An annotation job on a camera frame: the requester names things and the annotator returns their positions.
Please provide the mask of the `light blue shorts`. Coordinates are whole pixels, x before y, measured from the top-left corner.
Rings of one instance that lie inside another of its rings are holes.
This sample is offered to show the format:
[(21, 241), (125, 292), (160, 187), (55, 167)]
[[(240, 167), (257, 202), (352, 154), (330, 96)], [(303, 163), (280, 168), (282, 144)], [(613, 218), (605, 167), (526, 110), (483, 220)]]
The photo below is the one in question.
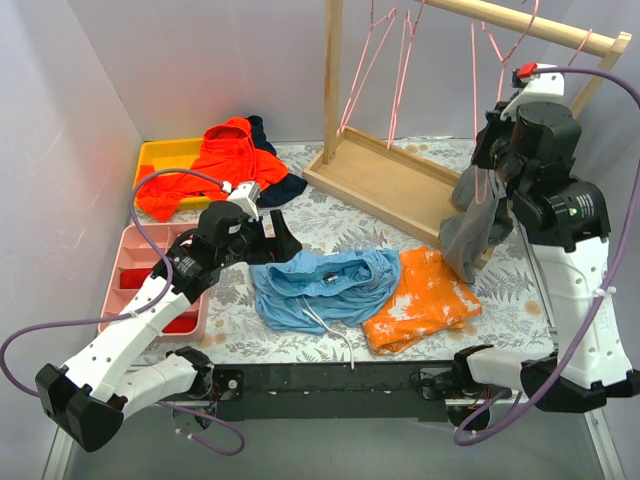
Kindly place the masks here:
[(275, 331), (334, 334), (339, 321), (357, 327), (395, 293), (402, 266), (397, 249), (366, 248), (321, 256), (297, 253), (284, 263), (252, 265), (255, 310)]

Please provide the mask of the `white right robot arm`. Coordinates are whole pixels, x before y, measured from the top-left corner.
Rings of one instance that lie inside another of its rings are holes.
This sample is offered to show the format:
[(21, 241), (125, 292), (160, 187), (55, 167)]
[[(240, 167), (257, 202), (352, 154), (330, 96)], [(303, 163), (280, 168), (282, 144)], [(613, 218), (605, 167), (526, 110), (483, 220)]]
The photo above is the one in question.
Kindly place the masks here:
[(495, 172), (524, 227), (550, 298), (557, 349), (537, 359), (491, 344), (455, 354), (449, 369), (421, 373), (428, 398), (475, 397), (495, 386), (533, 396), (565, 355), (571, 358), (537, 401), (546, 412), (584, 413), (610, 398), (639, 393), (639, 372), (624, 352), (612, 290), (602, 283), (611, 231), (606, 202), (594, 184), (571, 172), (581, 126), (564, 105), (499, 102), (486, 113), (472, 163)]

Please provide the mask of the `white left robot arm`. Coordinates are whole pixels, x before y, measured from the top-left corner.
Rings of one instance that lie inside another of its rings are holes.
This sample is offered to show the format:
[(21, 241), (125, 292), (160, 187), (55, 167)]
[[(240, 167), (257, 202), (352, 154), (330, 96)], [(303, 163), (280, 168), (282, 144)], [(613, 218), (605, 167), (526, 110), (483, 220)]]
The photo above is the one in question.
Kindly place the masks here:
[(47, 364), (35, 377), (46, 415), (85, 451), (106, 445), (124, 420), (167, 397), (193, 400), (213, 389), (213, 362), (183, 347), (136, 372), (133, 361), (176, 317), (184, 314), (223, 269), (236, 263), (286, 262), (301, 251), (280, 210), (270, 211), (267, 236), (262, 218), (252, 218), (227, 201), (211, 203), (196, 227), (178, 235), (141, 288), (95, 339), (63, 366)]

